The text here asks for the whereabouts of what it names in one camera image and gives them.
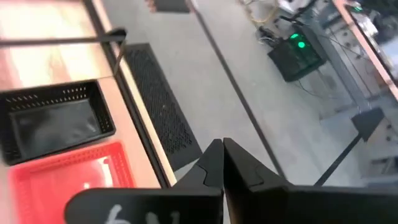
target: wooden counter edge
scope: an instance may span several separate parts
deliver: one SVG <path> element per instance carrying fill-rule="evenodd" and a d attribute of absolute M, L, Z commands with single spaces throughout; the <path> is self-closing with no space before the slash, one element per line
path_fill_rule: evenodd
<path fill-rule="evenodd" d="M 99 19 L 101 20 L 101 23 L 106 31 L 112 29 L 112 25 L 109 21 L 108 15 L 106 14 L 105 8 L 101 0 L 92 0 L 93 5 L 96 9 L 96 12 L 98 13 Z M 115 53 L 115 55 L 119 55 L 119 47 L 116 44 L 111 44 L 112 49 Z M 142 120 L 147 128 L 147 131 L 149 133 L 149 137 L 151 138 L 156 153 L 160 159 L 160 162 L 162 164 L 162 167 L 166 173 L 166 176 L 170 182 L 170 185 L 173 186 L 177 180 L 174 176 L 174 172 L 171 168 L 170 162 L 167 159 L 167 156 L 165 154 L 165 151 L 163 150 L 162 144 L 160 143 L 159 137 L 156 133 L 155 127 L 152 124 L 152 121 L 150 120 L 148 111 L 146 110 L 146 107 L 144 105 L 144 102 L 141 98 L 141 94 L 139 93 L 138 87 L 132 78 L 131 71 L 125 61 L 124 58 L 120 61 L 120 69 L 123 71 L 124 77 L 127 81 L 127 84 L 129 86 L 129 90 L 134 98 L 134 101 L 136 102 L 136 105 L 138 107 L 138 110 L 142 116 Z"/>

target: black plastic basket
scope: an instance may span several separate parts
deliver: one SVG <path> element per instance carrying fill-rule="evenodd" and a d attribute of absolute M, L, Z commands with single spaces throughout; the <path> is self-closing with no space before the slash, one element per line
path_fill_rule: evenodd
<path fill-rule="evenodd" d="M 0 93 L 0 148 L 9 165 L 115 133 L 96 81 Z"/>

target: red plastic basket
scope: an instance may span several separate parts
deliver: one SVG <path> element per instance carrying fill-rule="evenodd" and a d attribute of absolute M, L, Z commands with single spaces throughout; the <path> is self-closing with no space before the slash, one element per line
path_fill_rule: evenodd
<path fill-rule="evenodd" d="M 10 168 L 19 223 L 65 223 L 63 210 L 78 192 L 134 187 L 120 142 L 95 145 Z"/>

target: green light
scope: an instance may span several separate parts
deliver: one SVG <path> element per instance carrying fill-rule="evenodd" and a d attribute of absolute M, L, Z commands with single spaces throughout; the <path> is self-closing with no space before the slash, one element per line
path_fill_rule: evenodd
<path fill-rule="evenodd" d="M 298 36 L 299 36 L 298 34 L 293 34 L 293 35 L 290 36 L 290 38 L 291 38 L 291 39 L 294 39 L 294 38 L 296 38 L 296 37 L 298 37 Z"/>
<path fill-rule="evenodd" d="M 304 48 L 305 47 L 305 43 L 304 42 L 299 42 L 297 45 L 300 48 Z"/>

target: wire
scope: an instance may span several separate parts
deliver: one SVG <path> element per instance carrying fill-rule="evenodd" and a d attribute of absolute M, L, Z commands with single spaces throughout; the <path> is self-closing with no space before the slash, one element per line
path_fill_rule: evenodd
<path fill-rule="evenodd" d="M 331 99 L 331 100 L 345 99 L 344 97 L 333 97 L 333 96 L 330 96 L 330 95 L 329 95 L 329 96 L 321 96 L 321 95 L 318 95 L 318 94 L 316 94 L 316 93 L 314 93 L 314 92 L 311 92 L 311 91 L 307 90 L 306 88 L 304 88 L 304 86 L 303 86 L 303 84 L 301 83 L 300 80 L 297 80 L 297 82 L 298 82 L 298 84 L 299 84 L 300 86 L 296 85 L 295 83 L 293 83 L 293 85 L 296 86 L 297 88 L 299 88 L 299 89 L 305 91 L 305 92 L 308 93 L 309 95 L 318 97 L 318 98 L 320 98 L 320 99 L 323 99 L 323 100 L 324 100 L 324 99 Z"/>

